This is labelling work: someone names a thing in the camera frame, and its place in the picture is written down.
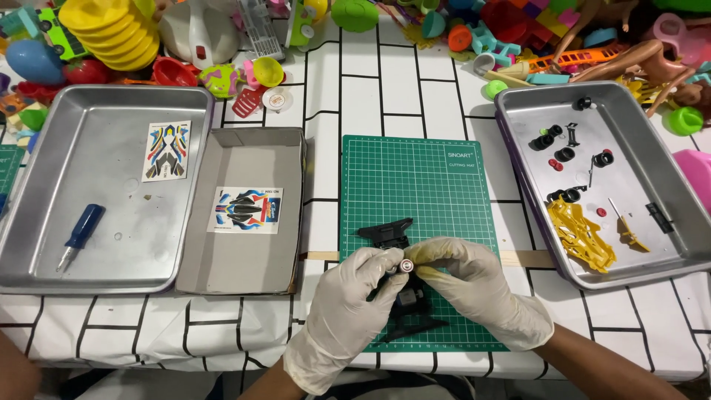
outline white tablecloth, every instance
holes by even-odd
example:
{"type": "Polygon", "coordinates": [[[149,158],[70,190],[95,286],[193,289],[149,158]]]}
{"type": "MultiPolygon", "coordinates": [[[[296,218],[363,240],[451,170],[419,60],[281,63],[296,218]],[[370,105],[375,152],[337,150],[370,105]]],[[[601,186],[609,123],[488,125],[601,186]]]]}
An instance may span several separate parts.
{"type": "MultiPolygon", "coordinates": [[[[275,20],[283,35],[285,20],[275,20]]],[[[238,53],[241,62],[247,53],[238,53]]],[[[246,120],[219,102],[214,127],[303,127],[309,146],[301,252],[338,250],[338,174],[342,135],[478,140],[484,156],[501,250],[541,250],[521,198],[486,81],[445,46],[419,51],[389,18],[365,33],[320,21],[311,50],[284,64],[294,104],[246,120]]],[[[7,73],[7,66],[0,67],[7,73]]],[[[653,118],[669,150],[711,152],[711,133],[676,137],[653,118]]],[[[13,142],[4,135],[3,143],[13,142]]],[[[336,263],[303,262],[298,295],[278,298],[145,296],[0,296],[0,328],[31,358],[50,366],[145,367],[186,371],[272,365],[299,331],[316,282],[336,263]]],[[[515,293],[538,296],[554,319],[664,379],[705,372],[711,339],[710,277],[696,273],[650,285],[583,293],[554,270],[505,267],[515,293]]],[[[368,353],[354,367],[519,379],[560,379],[531,352],[368,353]]]]}

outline wheel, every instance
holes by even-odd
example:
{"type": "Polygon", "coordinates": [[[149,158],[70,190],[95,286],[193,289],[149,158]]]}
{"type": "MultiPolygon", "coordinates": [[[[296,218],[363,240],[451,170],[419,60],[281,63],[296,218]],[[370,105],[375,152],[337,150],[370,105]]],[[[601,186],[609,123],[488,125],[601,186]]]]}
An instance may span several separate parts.
{"type": "Polygon", "coordinates": [[[314,37],[314,29],[308,25],[302,25],[301,26],[301,34],[306,36],[307,38],[313,38],[314,37]]]}
{"type": "Polygon", "coordinates": [[[312,6],[305,6],[304,11],[312,18],[316,18],[316,9],[312,6]]]}
{"type": "Polygon", "coordinates": [[[42,32],[49,32],[49,30],[52,29],[52,23],[49,21],[40,21],[40,31],[42,32]]]}

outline white latex glove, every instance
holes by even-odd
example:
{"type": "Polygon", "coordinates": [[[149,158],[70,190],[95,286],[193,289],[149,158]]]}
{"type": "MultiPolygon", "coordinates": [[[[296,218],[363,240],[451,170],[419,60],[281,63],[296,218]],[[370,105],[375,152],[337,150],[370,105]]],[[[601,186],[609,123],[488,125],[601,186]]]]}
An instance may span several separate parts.
{"type": "Polygon", "coordinates": [[[498,258],[486,246],[440,236],[406,248],[405,257],[459,314],[482,324],[510,350],[530,350],[553,336],[545,306],[537,298],[511,294],[498,258]]]}
{"type": "Polygon", "coordinates": [[[284,352],[284,370],[294,383],[310,394],[325,393],[341,370],[383,330],[408,275],[390,277],[373,301],[365,298],[385,270],[400,261],[399,248],[364,247],[321,276],[306,324],[284,352]]]}

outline aluminum tray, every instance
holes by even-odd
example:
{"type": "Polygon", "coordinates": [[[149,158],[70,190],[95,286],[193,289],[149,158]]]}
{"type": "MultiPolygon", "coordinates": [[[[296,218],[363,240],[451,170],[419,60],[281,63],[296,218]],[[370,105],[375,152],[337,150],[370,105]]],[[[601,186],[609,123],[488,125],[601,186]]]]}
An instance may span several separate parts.
{"type": "Polygon", "coordinates": [[[156,293],[183,251],[214,99],[200,88],[76,85],[62,90],[7,206],[0,293],[156,293]],[[148,126],[192,121],[185,179],[141,182],[148,126]],[[56,272],[89,203],[106,211],[76,259],[56,272]]]}
{"type": "Polygon", "coordinates": [[[597,290],[668,278],[711,268],[711,219],[673,161],[648,118],[622,85],[613,82],[547,85],[507,90],[495,99],[496,120],[523,191],[533,209],[558,271],[579,288],[597,290]],[[589,96],[596,109],[578,111],[573,102],[589,96]],[[578,124],[574,159],[556,172],[548,160],[565,147],[558,137],[546,150],[535,151],[531,140],[540,128],[578,124]],[[595,167],[592,187],[578,204],[584,215],[602,227],[600,237],[613,246],[617,262],[598,273],[569,257],[555,234],[546,210],[546,196],[558,189],[587,185],[592,156],[610,149],[614,163],[595,167]],[[640,242],[650,253],[629,248],[608,198],[612,198],[640,242]],[[656,202],[673,221],[674,232],[662,233],[645,205],[656,202]],[[595,210],[602,207],[606,217],[595,210]]]}

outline battery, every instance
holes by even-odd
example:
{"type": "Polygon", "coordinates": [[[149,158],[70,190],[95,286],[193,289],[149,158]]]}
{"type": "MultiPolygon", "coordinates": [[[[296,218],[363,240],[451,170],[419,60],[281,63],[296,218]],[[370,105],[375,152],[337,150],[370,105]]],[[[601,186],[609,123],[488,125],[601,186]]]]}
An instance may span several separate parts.
{"type": "Polygon", "coordinates": [[[397,267],[397,270],[401,273],[409,273],[409,272],[412,272],[412,270],[414,270],[414,269],[415,269],[415,264],[408,259],[404,259],[404,260],[400,261],[400,265],[397,267]]]}

